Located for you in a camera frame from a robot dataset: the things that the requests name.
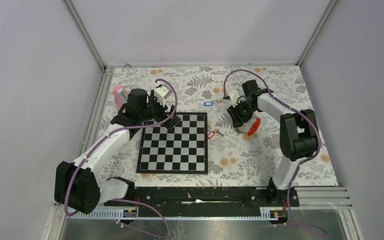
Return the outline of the keyring with red fob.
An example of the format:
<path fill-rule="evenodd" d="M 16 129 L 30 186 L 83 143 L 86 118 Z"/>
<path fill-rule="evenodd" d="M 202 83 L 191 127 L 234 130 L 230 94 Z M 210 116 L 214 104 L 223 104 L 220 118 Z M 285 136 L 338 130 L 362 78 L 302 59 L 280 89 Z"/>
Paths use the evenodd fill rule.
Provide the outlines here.
<path fill-rule="evenodd" d="M 251 117 L 248 122 L 245 122 L 242 126 L 236 128 L 236 131 L 239 134 L 244 134 L 246 136 L 252 136 L 259 128 L 261 124 L 261 119 L 259 117 Z"/>

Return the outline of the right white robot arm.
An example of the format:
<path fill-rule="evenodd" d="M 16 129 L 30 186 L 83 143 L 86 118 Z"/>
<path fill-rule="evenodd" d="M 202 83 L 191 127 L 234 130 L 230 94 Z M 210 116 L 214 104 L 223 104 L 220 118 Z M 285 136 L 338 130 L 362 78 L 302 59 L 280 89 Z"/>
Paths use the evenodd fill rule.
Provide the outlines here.
<path fill-rule="evenodd" d="M 260 126 L 256 112 L 265 112 L 279 123 L 279 146 L 282 159 L 262 202 L 272 206 L 287 206 L 293 198 L 293 181 L 300 163 L 316 155 L 321 148 L 321 138 L 316 115 L 311 109 L 297 110 L 276 96 L 266 87 L 259 88 L 255 80 L 242 84 L 243 94 L 236 90 L 224 92 L 224 99 L 231 101 L 227 112 L 233 128 L 240 134 L 251 136 Z"/>

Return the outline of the red key tag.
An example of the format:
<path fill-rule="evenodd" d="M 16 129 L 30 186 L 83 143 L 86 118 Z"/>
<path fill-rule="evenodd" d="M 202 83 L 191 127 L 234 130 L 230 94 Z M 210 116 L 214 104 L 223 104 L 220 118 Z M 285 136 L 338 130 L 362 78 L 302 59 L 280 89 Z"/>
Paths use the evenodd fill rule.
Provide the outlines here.
<path fill-rule="evenodd" d="M 208 135 L 207 135 L 207 138 L 208 138 L 208 139 L 211 139 L 211 138 L 213 138 L 215 135 L 216 135 L 216 133 L 215 133 L 214 131 L 210 131 L 210 132 L 208 133 Z"/>

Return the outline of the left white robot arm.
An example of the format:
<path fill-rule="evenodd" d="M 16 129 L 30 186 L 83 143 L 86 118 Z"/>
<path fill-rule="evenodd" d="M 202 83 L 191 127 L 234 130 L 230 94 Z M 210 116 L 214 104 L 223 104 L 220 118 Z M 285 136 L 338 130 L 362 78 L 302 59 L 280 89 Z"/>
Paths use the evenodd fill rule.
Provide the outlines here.
<path fill-rule="evenodd" d="M 62 161 L 57 166 L 54 200 L 63 204 L 65 209 L 71 208 L 84 214 L 114 199 L 124 206 L 132 204 L 135 200 L 132 181 L 122 177 L 97 181 L 96 176 L 139 129 L 159 125 L 170 129 L 180 121 L 176 105 L 168 107 L 166 103 L 166 99 L 175 93 L 165 85 L 159 85 L 150 92 L 141 88 L 132 89 L 105 133 L 75 160 Z"/>

